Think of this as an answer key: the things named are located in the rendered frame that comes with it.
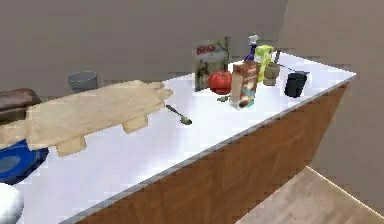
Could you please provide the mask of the blue spray bottle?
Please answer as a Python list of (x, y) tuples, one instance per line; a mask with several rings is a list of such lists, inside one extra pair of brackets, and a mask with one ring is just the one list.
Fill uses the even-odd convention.
[(257, 41), (259, 40), (258, 35), (252, 35), (248, 37), (249, 39), (249, 47), (250, 51), (248, 55), (245, 57), (245, 61), (253, 61), (254, 60), (254, 55), (255, 55), (255, 49), (257, 47)]

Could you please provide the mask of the grey bin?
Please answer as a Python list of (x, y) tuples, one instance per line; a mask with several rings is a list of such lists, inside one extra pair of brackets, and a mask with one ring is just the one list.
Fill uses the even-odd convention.
[(67, 81), (74, 93), (98, 88), (97, 74), (93, 71), (75, 72), (68, 76)]

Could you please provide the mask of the green cover book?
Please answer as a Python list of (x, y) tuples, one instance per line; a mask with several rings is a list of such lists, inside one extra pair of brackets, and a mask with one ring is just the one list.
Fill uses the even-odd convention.
[(226, 71), (229, 61), (230, 38), (200, 41), (194, 48), (195, 91), (208, 88), (208, 78), (212, 73)]

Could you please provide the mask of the olive green cup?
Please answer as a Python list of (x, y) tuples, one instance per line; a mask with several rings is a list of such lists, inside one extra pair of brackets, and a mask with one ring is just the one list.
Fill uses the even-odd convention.
[(266, 86), (274, 86), (276, 84), (276, 79), (280, 73), (280, 66), (278, 64), (269, 64), (265, 68), (264, 80), (263, 83)]

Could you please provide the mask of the beige wooden cutting board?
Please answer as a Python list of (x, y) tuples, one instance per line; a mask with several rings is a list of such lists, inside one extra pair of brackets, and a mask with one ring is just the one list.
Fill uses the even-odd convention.
[(30, 150), (54, 147), (59, 156), (86, 148), (85, 137), (116, 125), (126, 133), (148, 125), (173, 91), (161, 82), (116, 83), (30, 106), (26, 118), (0, 126), (0, 152), (24, 140)]

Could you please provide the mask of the white-topped wooden kitchen counter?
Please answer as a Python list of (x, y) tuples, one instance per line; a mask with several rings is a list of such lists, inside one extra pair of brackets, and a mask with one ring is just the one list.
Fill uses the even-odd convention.
[[(13, 185), (24, 198), (17, 224), (225, 224), (254, 206), (313, 158), (353, 75), (289, 54), (274, 86), (259, 85), (238, 110), (193, 76), (165, 81), (173, 94), (132, 133), (122, 126), (86, 136), (86, 148), (50, 152)], [(298, 98), (288, 75), (306, 72)], [(166, 108), (171, 105), (192, 120)]]

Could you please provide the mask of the brown carton box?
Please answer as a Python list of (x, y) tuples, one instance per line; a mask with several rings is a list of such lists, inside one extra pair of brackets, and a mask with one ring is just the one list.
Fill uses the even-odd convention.
[(230, 104), (238, 109), (249, 107), (254, 103), (260, 64), (244, 61), (233, 65)]

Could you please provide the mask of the black cup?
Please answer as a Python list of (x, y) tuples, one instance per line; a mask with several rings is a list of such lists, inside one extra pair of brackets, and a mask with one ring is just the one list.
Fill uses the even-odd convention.
[(303, 88), (307, 81), (306, 72), (293, 72), (288, 75), (284, 93), (291, 98), (298, 98), (301, 96)]

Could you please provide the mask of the red tomato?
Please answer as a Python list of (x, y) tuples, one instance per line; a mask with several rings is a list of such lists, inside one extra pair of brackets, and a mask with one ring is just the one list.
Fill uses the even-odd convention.
[(209, 89), (218, 95), (227, 95), (231, 91), (232, 75), (230, 72), (218, 71), (208, 78)]

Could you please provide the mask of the blue plate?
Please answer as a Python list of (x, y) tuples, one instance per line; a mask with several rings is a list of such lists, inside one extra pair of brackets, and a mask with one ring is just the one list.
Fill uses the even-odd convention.
[(0, 183), (17, 184), (36, 170), (49, 154), (47, 148), (30, 150), (25, 140), (0, 151)]

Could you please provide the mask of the green carton box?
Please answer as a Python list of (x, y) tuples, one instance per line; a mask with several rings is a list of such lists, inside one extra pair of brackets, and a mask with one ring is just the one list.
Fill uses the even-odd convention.
[(265, 69), (271, 62), (273, 51), (274, 47), (270, 45), (257, 46), (255, 49), (255, 61), (260, 64), (260, 70), (258, 74), (259, 82), (264, 80)]

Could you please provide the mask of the grey metal spoon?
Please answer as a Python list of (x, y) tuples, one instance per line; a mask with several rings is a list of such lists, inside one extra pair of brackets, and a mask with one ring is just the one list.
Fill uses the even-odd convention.
[(184, 125), (191, 125), (192, 124), (192, 120), (189, 119), (188, 117), (182, 115), (181, 113), (179, 113), (175, 108), (173, 108), (171, 105), (166, 105), (166, 108), (170, 111), (172, 111), (173, 113), (177, 114), (180, 116), (180, 122)]

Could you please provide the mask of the white round bowl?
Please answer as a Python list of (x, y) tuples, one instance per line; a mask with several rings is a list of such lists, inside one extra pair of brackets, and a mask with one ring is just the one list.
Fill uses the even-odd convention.
[(17, 224), (23, 209), (22, 193), (11, 185), (0, 183), (0, 224)]

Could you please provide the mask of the dark brown bread loaf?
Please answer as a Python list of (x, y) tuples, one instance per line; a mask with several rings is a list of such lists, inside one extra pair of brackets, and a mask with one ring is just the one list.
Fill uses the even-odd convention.
[(28, 88), (0, 92), (0, 125), (26, 118), (29, 106), (41, 103), (39, 96)]

